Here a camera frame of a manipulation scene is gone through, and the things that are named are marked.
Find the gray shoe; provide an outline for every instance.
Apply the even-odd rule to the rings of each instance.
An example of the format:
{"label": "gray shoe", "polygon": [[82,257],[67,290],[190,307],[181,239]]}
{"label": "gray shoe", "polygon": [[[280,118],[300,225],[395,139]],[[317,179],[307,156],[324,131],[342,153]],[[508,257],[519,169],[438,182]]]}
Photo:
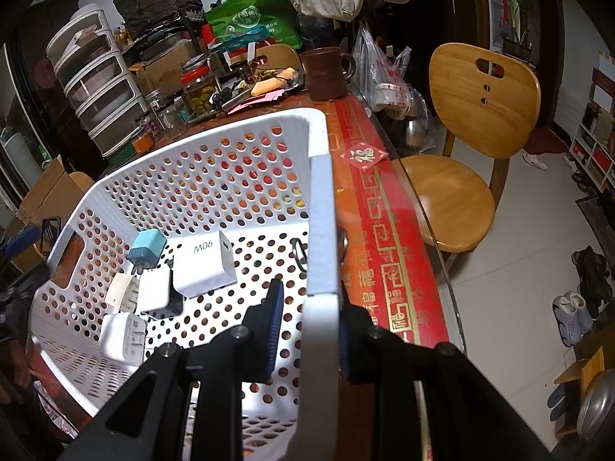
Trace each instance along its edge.
{"label": "gray shoe", "polygon": [[580,332],[577,308],[574,304],[563,296],[557,296],[553,300],[553,315],[557,320],[557,325],[562,337],[562,343],[571,347],[580,342],[582,333]]}
{"label": "gray shoe", "polygon": [[577,317],[579,318],[580,332],[585,334],[592,328],[593,324],[592,316],[589,315],[585,298],[574,291],[568,291],[564,295],[564,298],[568,299],[576,307]]}

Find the green bag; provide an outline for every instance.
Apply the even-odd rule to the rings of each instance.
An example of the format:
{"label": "green bag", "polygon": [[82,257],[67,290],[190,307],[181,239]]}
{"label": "green bag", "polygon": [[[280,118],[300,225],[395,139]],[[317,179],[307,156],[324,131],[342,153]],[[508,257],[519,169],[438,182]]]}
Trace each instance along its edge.
{"label": "green bag", "polygon": [[221,41],[264,26],[277,43],[301,48],[301,38],[294,28],[295,16],[288,0],[227,0],[205,13],[214,35]]}

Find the light blue power adapter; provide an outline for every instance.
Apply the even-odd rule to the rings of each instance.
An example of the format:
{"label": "light blue power adapter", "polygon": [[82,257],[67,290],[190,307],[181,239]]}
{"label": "light blue power adapter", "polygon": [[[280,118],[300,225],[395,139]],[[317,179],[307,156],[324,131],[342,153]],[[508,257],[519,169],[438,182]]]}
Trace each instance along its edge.
{"label": "light blue power adapter", "polygon": [[167,244],[167,238],[158,229],[147,229],[137,234],[135,242],[128,252],[126,259],[131,262],[139,274],[144,269],[153,269]]}

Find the metal bolt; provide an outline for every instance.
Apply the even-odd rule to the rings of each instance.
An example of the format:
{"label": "metal bolt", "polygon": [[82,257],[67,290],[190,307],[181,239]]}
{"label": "metal bolt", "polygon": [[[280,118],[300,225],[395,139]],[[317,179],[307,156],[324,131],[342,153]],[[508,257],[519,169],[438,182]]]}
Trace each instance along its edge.
{"label": "metal bolt", "polygon": [[385,335],[384,329],[380,326],[370,326],[365,332],[367,333],[368,337],[374,340],[380,340],[380,338],[383,338]]}
{"label": "metal bolt", "polygon": [[436,349],[445,357],[452,357],[457,352],[457,348],[452,343],[440,343]]}
{"label": "metal bolt", "polygon": [[234,326],[231,328],[231,336],[233,336],[233,338],[237,338],[238,340],[245,338],[248,334],[250,334],[250,329],[245,326]]}
{"label": "metal bolt", "polygon": [[175,343],[163,343],[158,347],[158,352],[163,357],[171,357],[175,352],[177,352],[178,346]]}

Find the white plastic basket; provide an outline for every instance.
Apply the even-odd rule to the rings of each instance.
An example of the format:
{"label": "white plastic basket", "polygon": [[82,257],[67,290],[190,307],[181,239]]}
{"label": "white plastic basket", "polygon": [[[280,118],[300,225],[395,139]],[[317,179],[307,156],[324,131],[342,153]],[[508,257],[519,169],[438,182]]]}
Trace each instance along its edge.
{"label": "white plastic basket", "polygon": [[[84,250],[66,288],[48,282],[38,290],[30,329],[45,362],[91,415],[135,370],[102,357],[98,337],[103,314],[112,311],[105,304],[111,279],[130,272],[128,246],[149,227],[168,238],[162,261],[182,238],[222,230],[233,243],[238,283],[186,300],[179,317],[152,319],[146,355],[164,342],[207,343],[240,323],[269,280],[281,277],[276,368],[269,384],[244,383],[244,446],[255,460],[333,457],[339,280],[325,115],[293,109],[215,128],[139,159],[87,192],[49,263],[57,266],[73,233]],[[307,278],[292,257],[295,237],[309,242]]]}

